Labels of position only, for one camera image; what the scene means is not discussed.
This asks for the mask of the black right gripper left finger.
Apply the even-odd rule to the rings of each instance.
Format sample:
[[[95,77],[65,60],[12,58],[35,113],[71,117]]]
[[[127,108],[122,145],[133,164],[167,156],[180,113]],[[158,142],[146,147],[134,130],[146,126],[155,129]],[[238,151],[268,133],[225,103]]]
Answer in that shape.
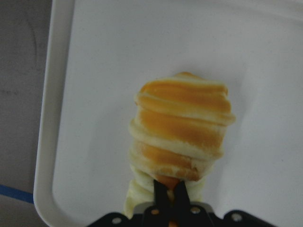
[[[166,185],[153,180],[154,186],[154,202],[153,209],[156,213],[169,213],[171,210],[171,202],[168,196],[168,188]]]

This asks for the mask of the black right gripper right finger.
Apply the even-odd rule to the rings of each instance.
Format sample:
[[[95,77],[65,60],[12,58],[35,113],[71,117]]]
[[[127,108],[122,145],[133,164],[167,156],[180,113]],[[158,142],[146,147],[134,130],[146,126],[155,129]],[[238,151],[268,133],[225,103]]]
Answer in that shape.
[[[187,193],[186,184],[184,181],[179,182],[174,190],[173,207],[176,213],[186,213],[190,207],[190,199]]]

